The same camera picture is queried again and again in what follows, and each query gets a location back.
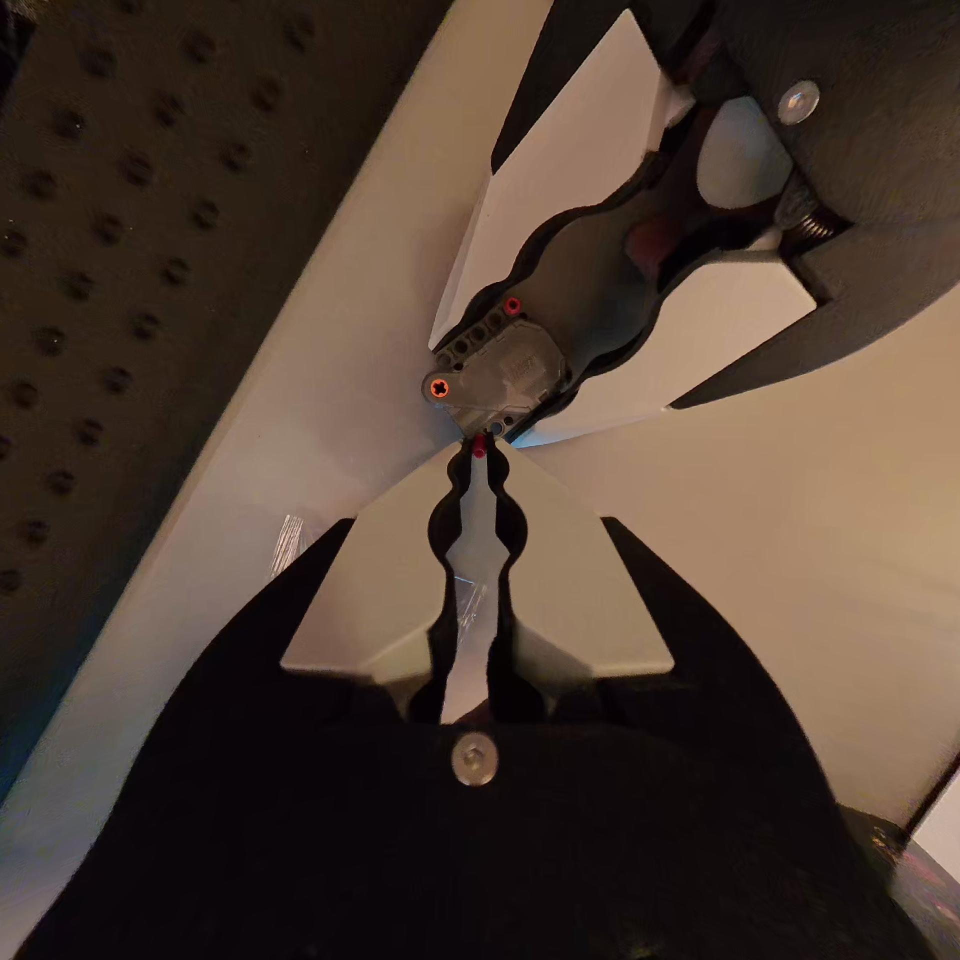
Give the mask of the grey desk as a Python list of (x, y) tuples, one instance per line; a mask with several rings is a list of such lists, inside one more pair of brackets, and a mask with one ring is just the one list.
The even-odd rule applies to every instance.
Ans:
[[(456, 2), (2, 812), (2, 958), (203, 647), (452, 437), (426, 335), (548, 2)], [(841, 803), (905, 824), (958, 750), (958, 289), (836, 364), (536, 447), (750, 643)]]

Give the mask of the clear bag of small pins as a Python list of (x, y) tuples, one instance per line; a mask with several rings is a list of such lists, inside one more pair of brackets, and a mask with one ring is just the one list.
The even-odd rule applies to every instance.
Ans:
[[(316, 542), (314, 531), (307, 521), (288, 513), (280, 526), (273, 546), (266, 583), (272, 582), (288, 569), (307, 549)], [(471, 636), (477, 615), (487, 595), (488, 585), (482, 580), (454, 575), (458, 618), (458, 643), (463, 644)]]

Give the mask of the dark perforated mat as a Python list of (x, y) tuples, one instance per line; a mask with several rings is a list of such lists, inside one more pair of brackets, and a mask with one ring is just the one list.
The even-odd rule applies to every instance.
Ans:
[(2, 2), (2, 798), (450, 6)]

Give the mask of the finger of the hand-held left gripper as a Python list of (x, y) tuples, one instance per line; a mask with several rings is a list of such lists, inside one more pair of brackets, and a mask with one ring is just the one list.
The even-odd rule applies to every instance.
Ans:
[(470, 301), (510, 275), (523, 244), (552, 217), (600, 204), (624, 186), (692, 106), (666, 76), (624, 8), (495, 172), (462, 236), (428, 340), (431, 349)]
[(794, 163), (760, 106), (729, 100), (689, 134), (656, 186), (546, 247), (533, 280), (571, 314), (573, 383), (520, 447), (656, 417), (813, 310), (775, 224)]

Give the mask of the toy truck set box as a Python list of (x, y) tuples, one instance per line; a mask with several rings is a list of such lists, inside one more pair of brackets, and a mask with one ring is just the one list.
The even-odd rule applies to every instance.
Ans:
[(894, 822), (846, 805), (846, 827), (940, 959), (959, 957), (959, 884)]

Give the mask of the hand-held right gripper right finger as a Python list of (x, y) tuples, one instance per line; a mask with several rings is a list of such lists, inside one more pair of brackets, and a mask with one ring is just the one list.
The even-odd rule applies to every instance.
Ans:
[(486, 665), (493, 719), (542, 722), (599, 682), (668, 675), (674, 657), (603, 520), (521, 451), (485, 445), (507, 552)]

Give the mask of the grey toy motor block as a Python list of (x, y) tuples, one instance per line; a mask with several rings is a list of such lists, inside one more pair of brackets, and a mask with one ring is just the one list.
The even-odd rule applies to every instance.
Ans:
[(509, 294), (434, 352), (421, 394), (444, 411), (465, 438), (519, 435), (569, 380), (567, 359), (551, 335), (522, 309), (508, 317)]

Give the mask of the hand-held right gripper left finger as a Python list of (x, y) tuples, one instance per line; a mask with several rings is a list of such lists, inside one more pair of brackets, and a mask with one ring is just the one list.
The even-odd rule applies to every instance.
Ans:
[(357, 514), (283, 669), (378, 687), (405, 719), (440, 721), (459, 630), (448, 555), (472, 468), (472, 443), (451, 443)]

